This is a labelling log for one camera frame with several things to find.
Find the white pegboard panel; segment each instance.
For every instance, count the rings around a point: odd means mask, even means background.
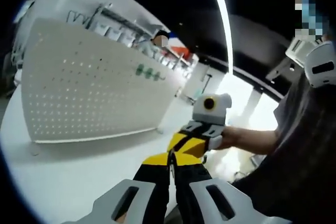
[[[153,74],[137,75],[139,65]],[[162,79],[154,81],[158,72]],[[185,81],[123,44],[37,19],[22,75],[29,135],[33,141],[71,142],[155,128]]]

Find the person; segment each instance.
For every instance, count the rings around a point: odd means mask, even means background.
[[[159,30],[151,40],[144,40],[137,45],[137,49],[150,58],[155,58],[155,55],[161,51],[162,47],[168,45],[169,33],[164,30]]]
[[[326,33],[322,41],[330,39],[334,37]],[[256,210],[293,223],[332,221],[336,200],[335,101],[335,85],[314,88],[303,72],[274,110],[276,130],[225,127],[220,150],[234,146],[267,155],[256,170],[233,182],[252,199]]]

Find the ceiling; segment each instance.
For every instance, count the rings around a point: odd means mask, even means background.
[[[225,33],[216,0],[136,1],[177,34],[201,62],[206,61],[221,71],[227,71],[223,65],[227,61]],[[285,94],[300,74],[298,66],[294,72],[289,70],[293,62],[285,56],[294,30],[297,24],[301,24],[293,0],[225,1],[235,68],[253,76],[247,78],[246,74],[241,74],[245,80],[258,85],[263,83],[265,89]]]

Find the black ceiling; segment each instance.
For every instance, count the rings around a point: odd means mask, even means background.
[[[227,61],[225,33],[216,0],[136,0],[162,21],[204,62]],[[266,75],[283,59],[300,13],[293,0],[225,0],[230,14],[234,65],[285,94],[296,73],[284,70],[271,83]],[[213,67],[225,71],[218,62]]]

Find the light strip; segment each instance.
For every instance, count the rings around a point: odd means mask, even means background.
[[[233,47],[232,47],[229,14],[226,9],[225,0],[217,0],[217,3],[219,11],[221,12],[221,17],[224,25],[226,48],[227,48],[228,73],[233,74]]]

